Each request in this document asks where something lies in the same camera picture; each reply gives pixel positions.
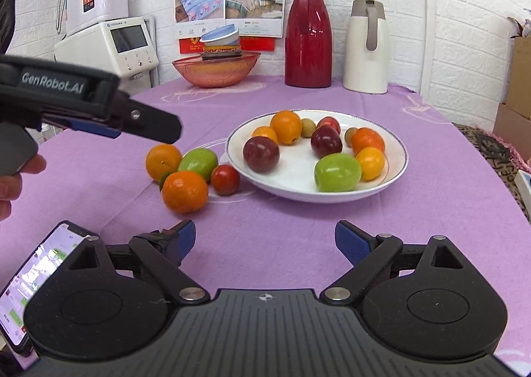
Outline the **person's left hand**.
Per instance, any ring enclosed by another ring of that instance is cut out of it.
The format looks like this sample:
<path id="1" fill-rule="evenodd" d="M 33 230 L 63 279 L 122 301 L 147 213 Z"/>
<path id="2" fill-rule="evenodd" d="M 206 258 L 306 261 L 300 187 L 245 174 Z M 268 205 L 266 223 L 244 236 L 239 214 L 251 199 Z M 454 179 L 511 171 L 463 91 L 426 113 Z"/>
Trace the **person's left hand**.
<path id="1" fill-rule="evenodd" d="M 19 173 L 0 178 L 0 221 L 6 220 L 12 213 L 12 202 L 17 200 L 23 189 L 23 174 L 39 174 L 44 171 L 47 161 L 37 154 L 20 169 Z"/>

